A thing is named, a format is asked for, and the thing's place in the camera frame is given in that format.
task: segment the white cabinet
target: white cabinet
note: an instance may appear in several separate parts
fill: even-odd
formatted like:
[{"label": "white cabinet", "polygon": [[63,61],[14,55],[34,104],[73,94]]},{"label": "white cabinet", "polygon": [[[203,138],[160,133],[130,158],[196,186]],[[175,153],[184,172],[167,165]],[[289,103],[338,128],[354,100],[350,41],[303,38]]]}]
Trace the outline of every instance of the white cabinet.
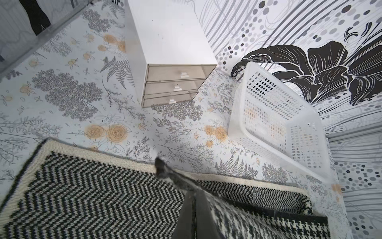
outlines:
[{"label": "white cabinet", "polygon": [[173,0],[125,0],[125,41],[142,107],[192,100],[216,67],[194,10]]}]

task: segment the floor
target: floor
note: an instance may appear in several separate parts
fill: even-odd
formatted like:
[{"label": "floor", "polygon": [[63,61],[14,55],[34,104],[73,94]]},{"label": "floor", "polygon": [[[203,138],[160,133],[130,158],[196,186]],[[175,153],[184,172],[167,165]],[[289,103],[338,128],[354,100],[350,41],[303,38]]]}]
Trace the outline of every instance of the floor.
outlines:
[{"label": "floor", "polygon": [[[174,168],[306,189],[332,238],[351,238],[338,184],[281,168],[227,136],[238,83],[214,71],[194,101],[142,109],[127,65],[121,12],[97,3],[1,81],[0,199],[46,137]],[[337,181],[334,167],[333,180]]]}]

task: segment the white plastic laundry basket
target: white plastic laundry basket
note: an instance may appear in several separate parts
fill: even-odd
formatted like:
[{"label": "white plastic laundry basket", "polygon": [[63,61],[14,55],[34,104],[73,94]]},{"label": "white plastic laundry basket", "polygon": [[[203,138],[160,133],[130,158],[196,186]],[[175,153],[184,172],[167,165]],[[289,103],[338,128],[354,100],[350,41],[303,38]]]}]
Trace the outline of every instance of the white plastic laundry basket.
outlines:
[{"label": "white plastic laundry basket", "polygon": [[329,182],[326,139],[316,110],[254,62],[236,90],[228,135],[261,157]]}]

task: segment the wall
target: wall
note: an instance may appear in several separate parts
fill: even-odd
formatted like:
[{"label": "wall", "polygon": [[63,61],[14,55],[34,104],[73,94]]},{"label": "wall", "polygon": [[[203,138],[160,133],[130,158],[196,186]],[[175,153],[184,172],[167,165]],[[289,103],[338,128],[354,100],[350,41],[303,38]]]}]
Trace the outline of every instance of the wall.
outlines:
[{"label": "wall", "polygon": [[319,112],[325,133],[382,120],[382,0],[194,0],[225,73],[248,61],[298,92]]},{"label": "wall", "polygon": [[382,233],[381,145],[382,133],[330,143],[354,239]]}]

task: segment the drawer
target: drawer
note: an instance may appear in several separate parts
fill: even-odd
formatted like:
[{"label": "drawer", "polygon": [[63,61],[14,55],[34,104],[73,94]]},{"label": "drawer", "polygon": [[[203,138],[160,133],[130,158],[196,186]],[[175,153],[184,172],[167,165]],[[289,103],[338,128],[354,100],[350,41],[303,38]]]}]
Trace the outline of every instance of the drawer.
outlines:
[{"label": "drawer", "polygon": [[150,106],[158,106],[161,104],[173,104],[182,101],[190,101],[194,99],[198,91],[177,91],[170,93],[151,94],[144,96],[143,108]]},{"label": "drawer", "polygon": [[150,65],[147,82],[206,79],[216,65]]},{"label": "drawer", "polygon": [[190,81],[167,81],[146,83],[144,94],[158,94],[174,91],[188,91],[191,89],[199,89],[205,79]]}]

